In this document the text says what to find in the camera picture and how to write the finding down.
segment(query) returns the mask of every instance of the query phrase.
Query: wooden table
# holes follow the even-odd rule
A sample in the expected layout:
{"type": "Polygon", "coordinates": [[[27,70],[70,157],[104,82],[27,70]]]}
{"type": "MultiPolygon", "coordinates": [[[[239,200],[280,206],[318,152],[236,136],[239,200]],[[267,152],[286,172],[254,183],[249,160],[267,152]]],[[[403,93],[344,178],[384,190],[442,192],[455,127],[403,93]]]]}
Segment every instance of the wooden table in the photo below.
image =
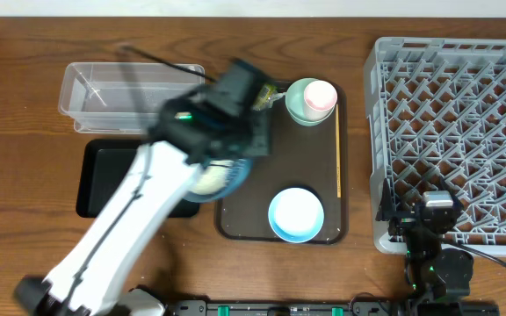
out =
{"type": "MultiPolygon", "coordinates": [[[[11,293],[24,274],[46,273],[91,224],[75,213],[83,148],[57,110],[73,61],[115,61],[130,41],[210,75],[246,59],[276,78],[324,75],[348,97],[350,231],[335,246],[230,241],[213,205],[170,219],[136,263],[126,287],[147,284],[171,298],[349,300],[361,291],[402,298],[403,257],[372,243],[371,156],[363,64],[381,36],[506,39],[505,19],[393,18],[0,18],[0,315],[21,314],[11,293]]],[[[470,298],[506,314],[506,270],[476,260],[470,298]]]]}

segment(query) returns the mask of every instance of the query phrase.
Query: brown tray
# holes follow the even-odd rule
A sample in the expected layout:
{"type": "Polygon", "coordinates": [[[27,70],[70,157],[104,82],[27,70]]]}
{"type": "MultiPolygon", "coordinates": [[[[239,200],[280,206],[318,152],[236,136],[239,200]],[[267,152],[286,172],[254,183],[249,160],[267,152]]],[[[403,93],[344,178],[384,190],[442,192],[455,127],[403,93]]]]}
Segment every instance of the brown tray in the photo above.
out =
{"type": "MultiPolygon", "coordinates": [[[[279,89],[286,91],[290,84],[280,83],[279,89]]],[[[214,222],[222,235],[233,240],[282,241],[269,225],[268,210],[272,198],[289,187],[309,188],[323,203],[322,230],[307,243],[332,244],[347,234],[346,97],[340,87],[336,89],[335,112],[318,126],[298,125],[290,117],[285,99],[275,102],[272,154],[257,159],[247,180],[216,202],[214,222]]]]}

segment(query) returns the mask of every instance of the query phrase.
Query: cup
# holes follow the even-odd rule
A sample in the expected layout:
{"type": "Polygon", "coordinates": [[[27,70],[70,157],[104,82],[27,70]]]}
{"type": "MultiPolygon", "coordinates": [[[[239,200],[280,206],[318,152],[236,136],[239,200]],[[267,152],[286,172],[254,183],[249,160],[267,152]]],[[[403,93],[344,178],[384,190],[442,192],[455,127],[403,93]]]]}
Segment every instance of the cup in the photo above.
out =
{"type": "Polygon", "coordinates": [[[308,121],[318,121],[328,116],[337,103],[335,87],[323,80],[310,83],[304,89],[304,117],[308,121]]]}

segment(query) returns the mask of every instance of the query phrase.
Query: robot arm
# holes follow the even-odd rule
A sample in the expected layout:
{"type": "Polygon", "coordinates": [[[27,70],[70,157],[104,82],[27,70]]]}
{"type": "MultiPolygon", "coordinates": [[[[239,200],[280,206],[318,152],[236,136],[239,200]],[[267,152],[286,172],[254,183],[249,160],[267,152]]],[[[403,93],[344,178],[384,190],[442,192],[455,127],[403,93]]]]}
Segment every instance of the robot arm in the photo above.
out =
{"type": "MultiPolygon", "coordinates": [[[[18,302],[30,314],[60,316],[100,315],[122,303],[120,291],[136,258],[203,167],[212,159],[268,151],[250,149],[255,133],[268,134],[254,128],[262,116],[251,111],[269,81],[258,69],[235,61],[216,84],[167,101],[159,124],[148,131],[149,143],[138,148],[89,231],[44,279],[23,278],[15,289],[18,302]]],[[[156,304],[158,312],[136,314],[163,314],[161,303],[156,304]]]]}
{"type": "Polygon", "coordinates": [[[70,295],[69,309],[84,307],[90,315],[110,310],[141,251],[198,181],[202,168],[187,164],[187,158],[167,141],[140,146],[122,184],[89,231],[44,279],[53,285],[48,294],[64,302],[81,272],[83,281],[70,295]]]}
{"type": "Polygon", "coordinates": [[[440,177],[439,190],[423,193],[411,210],[396,210],[387,179],[376,220],[389,222],[388,232],[403,236],[406,280],[414,292],[399,307],[403,315],[499,315],[496,305],[466,305],[470,295],[473,257],[456,248],[442,248],[441,238],[455,225],[462,204],[440,177]]]}

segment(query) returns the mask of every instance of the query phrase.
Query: light blue bowl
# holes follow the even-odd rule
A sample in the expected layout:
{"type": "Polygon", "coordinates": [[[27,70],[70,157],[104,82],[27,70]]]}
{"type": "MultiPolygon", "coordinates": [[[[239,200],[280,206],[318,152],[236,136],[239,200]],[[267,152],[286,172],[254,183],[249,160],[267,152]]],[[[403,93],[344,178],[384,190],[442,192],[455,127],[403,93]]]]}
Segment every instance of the light blue bowl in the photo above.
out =
{"type": "Polygon", "coordinates": [[[194,203],[207,203],[215,201],[219,198],[225,198],[240,185],[249,175],[251,168],[253,167],[252,159],[238,159],[234,161],[230,167],[231,170],[226,177],[226,185],[219,191],[207,195],[199,195],[192,192],[187,192],[184,199],[194,203]]]}
{"type": "Polygon", "coordinates": [[[300,243],[314,238],[323,226],[323,205],[302,188],[281,191],[269,206],[269,224],[284,241],[300,243]]]}

